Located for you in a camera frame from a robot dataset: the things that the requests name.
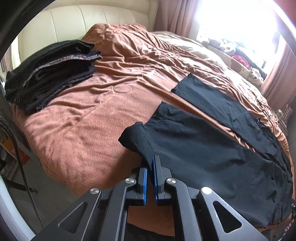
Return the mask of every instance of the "curtain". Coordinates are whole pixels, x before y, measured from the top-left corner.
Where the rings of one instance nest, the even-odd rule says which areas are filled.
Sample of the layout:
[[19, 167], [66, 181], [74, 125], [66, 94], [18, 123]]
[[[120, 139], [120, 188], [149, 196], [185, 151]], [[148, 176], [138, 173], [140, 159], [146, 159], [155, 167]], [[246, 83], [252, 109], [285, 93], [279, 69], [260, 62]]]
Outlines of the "curtain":
[[154, 31], [188, 37], [198, 0], [159, 0]]
[[296, 57], [282, 36], [276, 55], [275, 65], [260, 88], [274, 110], [285, 107], [296, 91]]

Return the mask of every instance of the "headboard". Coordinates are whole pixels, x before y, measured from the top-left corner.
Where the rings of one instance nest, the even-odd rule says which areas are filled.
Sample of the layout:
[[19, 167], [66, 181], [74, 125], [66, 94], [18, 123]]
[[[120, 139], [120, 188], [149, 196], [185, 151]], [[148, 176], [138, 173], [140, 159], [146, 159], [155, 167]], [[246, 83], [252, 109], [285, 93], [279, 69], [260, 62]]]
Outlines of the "headboard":
[[49, 44], [81, 39], [96, 23], [139, 23], [152, 31], [157, 7], [158, 0], [56, 0], [11, 44], [12, 66]]

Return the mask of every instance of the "orange comforter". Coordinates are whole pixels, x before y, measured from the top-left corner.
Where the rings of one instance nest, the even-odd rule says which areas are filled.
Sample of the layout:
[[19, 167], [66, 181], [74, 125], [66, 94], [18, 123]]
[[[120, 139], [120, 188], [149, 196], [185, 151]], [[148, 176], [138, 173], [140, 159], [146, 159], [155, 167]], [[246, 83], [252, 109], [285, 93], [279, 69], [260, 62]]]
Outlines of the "orange comforter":
[[[92, 78], [63, 91], [47, 108], [31, 116], [14, 106], [14, 120], [46, 173], [77, 195], [94, 186], [113, 187], [139, 165], [140, 157], [122, 147], [118, 138], [127, 126], [149, 120], [161, 101], [203, 117], [252, 148], [229, 128], [170, 92], [190, 72], [260, 117], [291, 161], [287, 140], [266, 100], [237, 73], [161, 41], [139, 24], [96, 24], [83, 40], [93, 42], [103, 56], [94, 63], [97, 72]], [[147, 205], [130, 208], [128, 222], [174, 235], [171, 208], [157, 207], [152, 193], [150, 185]]]

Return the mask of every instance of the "black clothing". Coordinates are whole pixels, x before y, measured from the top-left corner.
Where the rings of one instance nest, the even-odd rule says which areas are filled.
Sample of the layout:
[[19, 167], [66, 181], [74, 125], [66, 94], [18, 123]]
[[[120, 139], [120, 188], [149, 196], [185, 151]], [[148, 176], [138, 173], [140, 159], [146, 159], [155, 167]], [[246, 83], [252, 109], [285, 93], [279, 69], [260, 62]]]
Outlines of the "black clothing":
[[7, 73], [5, 98], [27, 115], [42, 110], [62, 90], [88, 79], [96, 71], [91, 63], [100, 51], [80, 40], [51, 44]]
[[279, 165], [293, 184], [290, 161], [278, 139], [238, 101], [192, 74], [180, 81], [172, 92], [230, 128], [261, 156]]
[[240, 126], [253, 130], [245, 136], [246, 142], [250, 143], [250, 138], [253, 144], [258, 143], [253, 147], [262, 153], [252, 152], [204, 119], [166, 103], [160, 104], [145, 125], [137, 122], [126, 128], [119, 142], [141, 155], [151, 176], [153, 156], [159, 155], [161, 165], [169, 168], [173, 177], [196, 189], [212, 188], [256, 228], [280, 222], [292, 212], [289, 165], [272, 156], [280, 151], [269, 153], [264, 148], [275, 149], [273, 139], [267, 131], [260, 134], [260, 123], [253, 121], [246, 109], [238, 112], [238, 106], [242, 107], [238, 102], [213, 87], [195, 86], [192, 77], [186, 77], [173, 92], [182, 98], [186, 94], [184, 99], [202, 111], [207, 104], [205, 113], [216, 114], [219, 122], [233, 123], [239, 131]]
[[160, 235], [127, 223], [124, 241], [175, 241], [175, 237]]

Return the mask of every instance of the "folded clothes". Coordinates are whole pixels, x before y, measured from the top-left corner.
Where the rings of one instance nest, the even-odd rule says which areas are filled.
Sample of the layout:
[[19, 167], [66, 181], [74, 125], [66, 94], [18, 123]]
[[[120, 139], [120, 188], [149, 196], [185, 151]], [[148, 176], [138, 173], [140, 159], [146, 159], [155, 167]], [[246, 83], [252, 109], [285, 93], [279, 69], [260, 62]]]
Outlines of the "folded clothes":
[[7, 73], [5, 98], [27, 115], [42, 110], [62, 90], [92, 76], [102, 59], [94, 45], [80, 40], [51, 44]]

